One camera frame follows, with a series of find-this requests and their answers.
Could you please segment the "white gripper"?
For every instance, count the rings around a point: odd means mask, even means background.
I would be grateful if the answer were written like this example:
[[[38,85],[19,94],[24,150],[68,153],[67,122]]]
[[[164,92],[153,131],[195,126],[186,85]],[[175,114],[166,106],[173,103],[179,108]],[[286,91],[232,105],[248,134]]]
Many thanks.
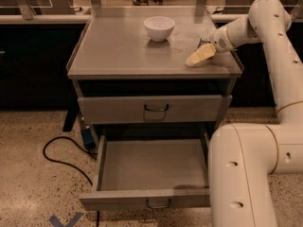
[[[211,42],[201,45],[186,60],[186,66],[192,67],[195,64],[213,57],[217,52],[224,53],[232,51],[234,45],[230,42],[227,30],[220,27],[210,33],[209,40]]]

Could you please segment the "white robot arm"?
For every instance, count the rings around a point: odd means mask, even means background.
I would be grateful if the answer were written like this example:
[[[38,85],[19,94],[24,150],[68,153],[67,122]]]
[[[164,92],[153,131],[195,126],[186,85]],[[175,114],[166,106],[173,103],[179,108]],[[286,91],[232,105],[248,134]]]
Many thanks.
[[[268,176],[303,170],[303,62],[287,30],[292,16],[279,0],[255,0],[248,14],[200,41],[186,66],[262,43],[277,124],[233,123],[218,128],[208,147],[212,227],[277,227]]]

